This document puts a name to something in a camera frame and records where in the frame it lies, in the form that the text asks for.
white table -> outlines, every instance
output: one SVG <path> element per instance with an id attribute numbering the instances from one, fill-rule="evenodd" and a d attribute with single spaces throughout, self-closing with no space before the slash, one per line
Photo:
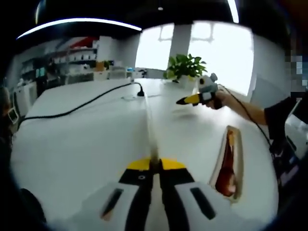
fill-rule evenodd
<path id="1" fill-rule="evenodd" d="M 270 222 L 277 212 L 278 188 L 267 143 L 257 127 L 227 107 L 176 105 L 188 92 L 174 83 L 137 81 L 149 96 L 160 156 L 183 162 L 195 180 L 208 183 L 225 127 L 241 130 L 244 186 L 232 208 L 244 218 Z M 47 90 L 27 116 L 68 111 L 125 83 L 128 80 L 94 81 Z M 148 156 L 144 99 L 134 99 L 138 91 L 138 85 L 124 87 L 71 115 L 21 125 L 13 143 L 13 172 L 20 187 L 41 201 L 50 223 L 73 216 L 89 195 L 118 181 L 129 162 Z M 163 219 L 163 210 L 156 208 L 150 216 Z M 148 230 L 155 230 L 154 225 L 166 226 L 166 219 L 149 223 Z"/>

black sleeve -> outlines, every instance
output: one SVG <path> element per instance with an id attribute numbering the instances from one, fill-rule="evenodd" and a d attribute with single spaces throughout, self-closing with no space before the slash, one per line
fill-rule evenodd
<path id="1" fill-rule="evenodd" d="M 271 140 L 283 139 L 285 137 L 285 121 L 296 104 L 296 99 L 286 98 L 281 102 L 264 109 L 265 120 L 269 128 L 269 138 Z"/>

led light strip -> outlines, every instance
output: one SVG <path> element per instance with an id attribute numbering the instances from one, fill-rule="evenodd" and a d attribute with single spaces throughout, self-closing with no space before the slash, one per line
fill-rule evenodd
<path id="1" fill-rule="evenodd" d="M 228 0 L 228 4 L 229 4 L 230 11 L 231 11 L 231 14 L 232 14 L 233 22 L 239 23 L 239 15 L 237 13 L 235 0 Z"/>
<path id="2" fill-rule="evenodd" d="M 18 36 L 17 39 L 21 38 L 22 36 L 31 34 L 35 31 L 41 30 L 43 28 L 49 27 L 49 26 L 54 26 L 54 25 L 58 25 L 58 24 L 62 24 L 62 23 L 71 23 L 71 22 L 94 22 L 94 23 L 107 23 L 107 24 L 114 24 L 114 25 L 118 25 L 118 26 L 124 26 L 127 28 L 131 28 L 134 30 L 138 30 L 141 31 L 140 27 L 137 26 L 133 26 L 130 24 L 126 24 L 126 23 L 121 23 L 121 22 L 117 22 L 117 21 L 112 21 L 112 20 L 107 20 L 107 19 L 98 19 L 98 18 L 70 18 L 70 19 L 62 19 L 62 20 L 57 20 L 54 22 L 50 22 L 50 23 L 46 23 L 46 24 L 42 24 L 39 25 L 25 33 L 23 33 L 22 35 Z"/>

wire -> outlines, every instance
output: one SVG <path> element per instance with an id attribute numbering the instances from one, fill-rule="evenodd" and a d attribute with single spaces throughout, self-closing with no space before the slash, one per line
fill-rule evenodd
<path id="1" fill-rule="evenodd" d="M 271 147 L 271 143 L 270 143 L 269 138 L 266 136 L 266 134 L 264 133 L 264 131 L 262 130 L 260 125 L 251 117 L 251 115 L 249 114 L 248 110 L 243 105 L 243 103 L 240 100 L 238 100 L 225 86 L 223 86 L 221 84 L 219 84 L 219 85 L 222 86 L 240 104 L 240 106 L 242 106 L 242 108 L 245 110 L 246 114 L 248 115 L 248 118 L 259 128 L 259 130 L 262 132 L 263 136 L 265 137 L 267 143 L 269 144 L 269 147 Z"/>
<path id="2" fill-rule="evenodd" d="M 58 118 L 58 117 L 66 116 L 66 115 L 71 114 L 72 112 L 74 112 L 74 111 L 80 109 L 81 107 L 84 107 L 85 105 L 87 105 L 87 104 L 89 104 L 89 103 L 91 103 L 91 102 L 97 100 L 98 98 L 102 97 L 103 95 L 105 95 L 105 94 L 107 94 L 107 93 L 110 93 L 111 91 L 114 91 L 114 90 L 119 89 L 119 88 L 122 88 L 122 87 L 129 86 L 129 85 L 132 85 L 132 84 L 138 84 L 138 85 L 140 86 L 140 91 L 137 93 L 137 95 L 138 95 L 138 96 L 144 96 L 144 91 L 143 91 L 142 85 L 141 85 L 140 83 L 133 82 L 133 83 L 124 84 L 124 85 L 121 85 L 121 86 L 112 88 L 112 89 L 110 89 L 110 90 L 108 90 L 108 91 L 105 91 L 104 93 L 102 93 L 102 94 L 96 96 L 95 98 L 93 98 L 93 99 L 91 99 L 91 100 L 89 100 L 89 101 L 83 103 L 82 105 L 80 105 L 80 106 L 78 106 L 78 107 L 76 107 L 76 108 L 74 108 L 74 109 L 72 109 L 72 110 L 70 110 L 70 111 L 68 111 L 68 112 L 64 112 L 64 113 L 60 113 L 60 114 L 56 114 L 56 115 L 48 115 L 48 116 L 47 116 L 47 115 L 43 115 L 43 116 L 31 116 L 31 117 L 26 117 L 26 118 L 24 118 L 24 119 L 20 122 L 20 124 L 19 124 L 19 126 L 18 126 L 18 129 L 19 129 L 21 123 L 24 122 L 24 121 L 26 121 L 26 120 L 30 120 L 30 119 L 51 119 L 51 118 Z"/>

window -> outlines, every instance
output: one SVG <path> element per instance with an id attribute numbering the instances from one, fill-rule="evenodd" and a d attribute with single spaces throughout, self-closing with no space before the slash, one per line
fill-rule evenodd
<path id="1" fill-rule="evenodd" d="M 188 53 L 205 61 L 217 83 L 245 96 L 251 81 L 254 49 L 250 29 L 220 22 L 194 22 Z"/>
<path id="2" fill-rule="evenodd" d="M 140 35 L 136 67 L 166 70 L 174 24 L 146 29 Z"/>

